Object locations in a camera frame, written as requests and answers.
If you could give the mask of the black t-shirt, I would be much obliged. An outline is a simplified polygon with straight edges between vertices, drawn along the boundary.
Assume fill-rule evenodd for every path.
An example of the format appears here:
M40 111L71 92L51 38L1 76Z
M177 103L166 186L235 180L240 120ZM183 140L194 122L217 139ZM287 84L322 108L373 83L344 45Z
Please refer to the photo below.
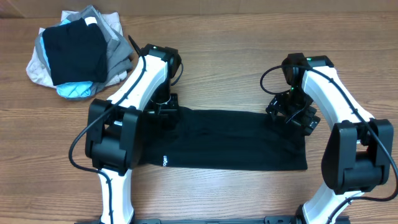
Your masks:
M140 165L199 169L306 170L305 137L283 117L191 110L144 117Z

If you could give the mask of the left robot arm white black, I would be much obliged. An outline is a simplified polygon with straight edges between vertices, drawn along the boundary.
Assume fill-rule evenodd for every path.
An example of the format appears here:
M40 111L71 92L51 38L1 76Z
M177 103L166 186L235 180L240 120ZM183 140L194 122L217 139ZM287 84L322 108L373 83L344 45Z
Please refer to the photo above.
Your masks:
M164 118L178 111L178 96L170 87L182 68L178 50L147 44L124 85L107 100L91 103L85 154L101 182L103 211L98 223L133 223L131 179L141 158L143 118Z

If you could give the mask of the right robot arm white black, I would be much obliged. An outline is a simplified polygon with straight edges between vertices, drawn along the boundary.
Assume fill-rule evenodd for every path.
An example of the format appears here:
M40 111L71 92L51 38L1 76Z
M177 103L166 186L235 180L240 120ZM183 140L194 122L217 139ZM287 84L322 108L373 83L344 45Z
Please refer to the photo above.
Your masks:
M295 215L267 216L265 223L349 223L341 212L354 200L372 200L364 193L384 185L397 171L392 158L393 125L375 119L349 93L326 56L288 54L279 65L290 89L274 93L267 114L310 135L322 112L331 134L322 158L323 183L315 195L300 205Z

